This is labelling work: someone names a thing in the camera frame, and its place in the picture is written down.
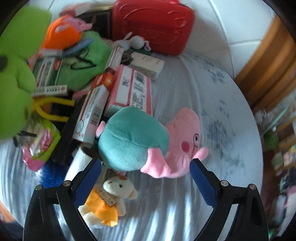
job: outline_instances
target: red plastic case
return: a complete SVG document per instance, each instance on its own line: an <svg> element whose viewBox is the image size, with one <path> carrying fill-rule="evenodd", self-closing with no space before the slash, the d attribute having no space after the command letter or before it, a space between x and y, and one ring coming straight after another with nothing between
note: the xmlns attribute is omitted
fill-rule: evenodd
<svg viewBox="0 0 296 241"><path fill-rule="evenodd" d="M117 0L112 8L112 39L129 32L150 42L152 51L170 55L183 52L195 14L178 0Z"/></svg>

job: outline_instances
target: white teddy bear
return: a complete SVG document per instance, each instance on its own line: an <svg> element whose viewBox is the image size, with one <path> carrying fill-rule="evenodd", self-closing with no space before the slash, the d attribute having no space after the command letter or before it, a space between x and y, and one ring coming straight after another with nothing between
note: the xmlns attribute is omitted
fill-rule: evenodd
<svg viewBox="0 0 296 241"><path fill-rule="evenodd" d="M100 184L95 184L94 190L96 192L99 192L101 187L102 186ZM123 202L123 199L133 200L138 197L138 192L135 189L134 185L125 176L114 176L109 178L107 181L104 182L103 189L114 197L116 202L114 206L118 216L124 216L126 214L126 206ZM104 223L102 222L103 220L99 219L89 209L89 207L87 206L87 202L86 204L80 206L78 210L88 226L97 225L97 227L99 228L104 226L102 224Z"/></svg>

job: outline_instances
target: pig plush eye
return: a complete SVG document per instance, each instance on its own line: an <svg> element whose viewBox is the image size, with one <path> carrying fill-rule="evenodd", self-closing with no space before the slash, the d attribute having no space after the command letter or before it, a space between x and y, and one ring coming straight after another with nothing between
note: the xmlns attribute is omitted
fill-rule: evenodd
<svg viewBox="0 0 296 241"><path fill-rule="evenodd" d="M197 148L199 147L199 145L200 145L200 136L198 134L195 134L193 136L193 143L194 143L195 147L197 147Z"/></svg>

